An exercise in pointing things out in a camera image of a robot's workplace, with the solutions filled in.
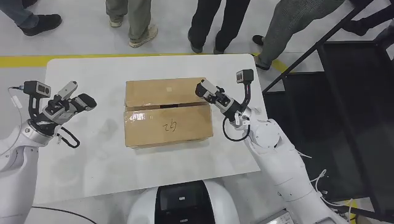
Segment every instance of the cardboard box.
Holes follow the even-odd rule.
[[[126,82],[126,146],[143,148],[213,136],[211,107],[195,94],[204,78]]]

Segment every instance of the white cable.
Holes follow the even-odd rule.
[[[318,193],[319,193],[319,190],[318,190],[318,182],[319,182],[319,179],[320,179],[320,178],[323,178],[324,175],[326,174],[326,172],[327,172],[327,170],[326,170],[326,169],[323,169],[323,171],[321,171],[321,173],[319,174],[319,176],[318,176],[316,179],[311,180],[311,182],[316,181],[316,183],[315,183],[315,189],[316,189],[316,192],[318,192]],[[347,206],[347,205],[349,204],[348,222],[349,222],[349,224],[350,224],[350,211],[352,210],[353,198],[351,198],[346,204],[333,204],[333,203],[331,203],[331,202],[325,200],[325,199],[323,198],[323,195],[322,195],[322,194],[321,194],[320,198],[321,198],[321,200],[323,200],[326,204],[329,204],[329,205],[332,205],[332,206],[337,206],[337,207],[339,207],[339,206]]]
[[[10,95],[11,100],[13,100],[12,95],[11,95],[11,92],[10,92],[10,89],[13,89],[13,88],[12,88],[12,87],[8,87],[8,94]],[[5,152],[1,153],[0,156],[6,154],[9,150],[11,150],[12,147],[14,147],[14,145],[17,143],[17,141],[18,141],[18,139],[19,139],[19,135],[20,135],[20,133],[21,133],[21,131],[22,131],[22,114],[21,114],[19,108],[18,108],[17,106],[15,106],[15,107],[16,107],[16,109],[17,109],[18,112],[19,112],[19,118],[20,118],[19,133],[18,133],[17,139],[15,139],[15,141],[13,142],[13,144],[12,144]]]
[[[308,156],[308,155],[306,155],[306,154],[303,154],[303,153],[301,153],[301,152],[299,152],[299,151],[297,151],[297,150],[296,150],[296,152],[298,152],[298,154],[300,154],[300,156],[305,156],[306,158],[312,159],[311,156]]]

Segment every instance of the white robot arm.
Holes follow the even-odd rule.
[[[298,151],[272,119],[261,121],[259,112],[247,107],[253,70],[237,73],[237,82],[245,85],[245,100],[239,104],[227,96],[220,87],[202,80],[196,87],[196,95],[217,106],[225,120],[236,130],[244,130],[245,136],[232,141],[244,141],[264,175],[269,175],[278,194],[286,201],[288,211],[299,224],[347,222],[334,213],[321,199],[310,183],[305,164]]]
[[[71,99],[76,88],[75,81],[69,82],[40,113],[39,99],[50,97],[50,87],[37,81],[19,87],[30,96],[30,119],[0,140],[0,224],[25,222],[36,190],[38,148],[46,146],[57,135],[55,129],[74,115],[96,106],[86,94]]]

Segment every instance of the stair step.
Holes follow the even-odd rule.
[[[327,169],[328,177],[319,181],[318,188],[326,190],[331,201],[365,197],[325,73],[292,73],[283,84],[298,138],[293,144],[313,158],[303,158],[310,178]]]
[[[394,211],[394,69],[373,41],[327,42],[318,53],[375,212]]]

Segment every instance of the person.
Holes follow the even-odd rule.
[[[375,41],[385,50],[394,44],[394,20],[376,36]]]
[[[272,61],[286,48],[293,34],[302,31],[312,21],[335,11],[345,0],[280,0],[276,5],[267,35],[253,36],[263,46],[255,56],[256,66],[269,70]]]
[[[151,22],[151,0],[105,0],[110,26],[120,27],[123,17],[129,13],[129,45],[138,48],[151,41],[158,34],[156,25]]]
[[[222,28],[216,34],[214,54],[223,54],[237,37],[251,0],[227,0]],[[195,53],[201,53],[211,29],[212,21],[222,0],[198,0],[196,13],[191,21],[188,40]]]
[[[61,22],[61,16],[35,15],[26,8],[38,0],[0,0],[0,10],[5,13],[27,36],[34,36],[44,31],[53,30]]]
[[[349,0],[355,7],[369,4],[373,0]],[[342,28],[358,36],[364,36],[368,30],[394,18],[394,5],[390,4],[386,8],[360,20],[351,20]]]

